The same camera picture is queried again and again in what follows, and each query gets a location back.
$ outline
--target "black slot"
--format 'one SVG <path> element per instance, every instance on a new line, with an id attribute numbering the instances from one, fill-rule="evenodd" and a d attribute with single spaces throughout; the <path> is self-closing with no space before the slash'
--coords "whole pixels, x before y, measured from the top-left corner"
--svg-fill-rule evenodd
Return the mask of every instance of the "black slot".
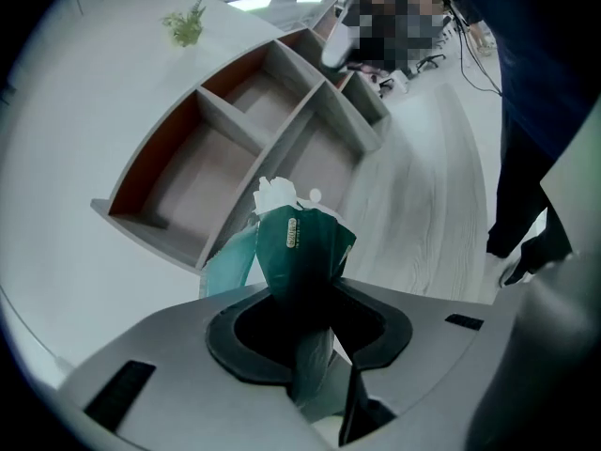
<path id="1" fill-rule="evenodd" d="M 468 329 L 472 329 L 473 331 L 480 331 L 480 328 L 485 323 L 481 319 L 470 318 L 469 316 L 462 316 L 461 314 L 452 314 L 445 320 L 447 322 L 451 322 L 451 324 L 455 324 L 461 327 L 467 327 Z"/>
<path id="2" fill-rule="evenodd" d="M 128 361 L 85 408 L 99 425 L 115 432 L 157 367 Z"/>

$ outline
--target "green plant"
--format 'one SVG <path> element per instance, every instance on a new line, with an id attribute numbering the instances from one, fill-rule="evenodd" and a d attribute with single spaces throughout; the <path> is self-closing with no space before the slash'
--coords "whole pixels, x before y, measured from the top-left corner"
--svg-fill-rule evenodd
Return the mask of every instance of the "green plant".
<path id="1" fill-rule="evenodd" d="M 170 29 L 173 42 L 181 47 L 194 45 L 203 31 L 200 18 L 206 7 L 200 8 L 203 0 L 197 0 L 185 17 L 181 12 L 169 13 L 162 19 L 162 24 Z"/>

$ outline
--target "person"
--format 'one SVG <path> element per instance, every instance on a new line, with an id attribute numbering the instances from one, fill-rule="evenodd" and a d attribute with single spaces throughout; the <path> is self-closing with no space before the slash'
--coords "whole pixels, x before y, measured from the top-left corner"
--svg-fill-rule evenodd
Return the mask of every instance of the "person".
<path id="1" fill-rule="evenodd" d="M 594 15 L 596 0 L 557 0 L 561 8 Z M 569 32 L 549 17 L 553 0 L 471 0 L 497 41 L 502 84 L 501 173 L 496 222 L 489 230 L 487 260 L 505 269 L 507 286 L 571 252 L 562 223 L 540 181 L 589 114 L 601 90 L 599 66 L 583 65 L 574 35 L 587 35 L 585 17 Z M 547 209 L 547 226 L 508 257 Z"/>
<path id="2" fill-rule="evenodd" d="M 473 40 L 476 42 L 476 49 L 478 50 L 478 53 L 482 56 L 490 56 L 490 49 L 492 46 L 488 43 L 488 40 L 486 40 L 485 33 L 480 27 L 480 22 L 483 20 L 483 18 L 478 9 L 474 6 L 471 0 L 454 0 L 453 3 L 468 24 L 470 34 L 473 37 Z"/>

